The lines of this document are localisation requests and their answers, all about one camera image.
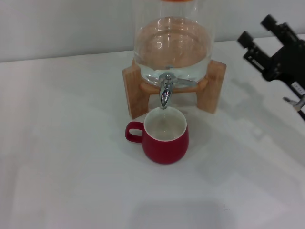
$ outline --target wooden stand leg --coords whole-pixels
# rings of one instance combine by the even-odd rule
[[[203,111],[214,114],[224,81],[226,65],[221,62],[211,61],[208,66],[206,78],[207,86],[197,91],[197,107]]]
[[[140,89],[141,69],[136,64],[122,71],[129,115],[132,119],[148,112],[149,94]]]

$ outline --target mug handle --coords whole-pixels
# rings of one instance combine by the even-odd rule
[[[130,122],[126,126],[126,130],[125,130],[125,137],[128,141],[135,142],[135,143],[141,143],[142,142],[142,136],[132,135],[129,132],[131,129],[142,130],[142,132],[143,132],[144,131],[144,123]]]

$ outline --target white table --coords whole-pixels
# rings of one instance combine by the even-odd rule
[[[169,166],[124,137],[132,52],[1,63],[0,228],[303,229],[305,123],[244,52],[215,45],[227,64],[216,115],[173,96],[191,140]]]

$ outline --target red mug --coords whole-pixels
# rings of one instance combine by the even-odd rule
[[[142,130],[142,135],[132,135],[131,129]],[[128,141],[141,143],[148,158],[159,164],[179,161],[189,145],[186,119],[173,107],[153,109],[147,114],[144,123],[128,123],[125,137]]]

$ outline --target wooden stand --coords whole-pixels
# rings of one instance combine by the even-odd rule
[[[196,92],[197,107],[214,114],[224,81],[226,65],[211,61],[206,76],[196,87],[174,88],[173,93]],[[140,67],[133,61],[129,68],[123,71],[123,79],[128,103],[129,115],[132,119],[148,112],[148,101],[151,94],[159,94],[160,88],[146,83],[141,76]]]

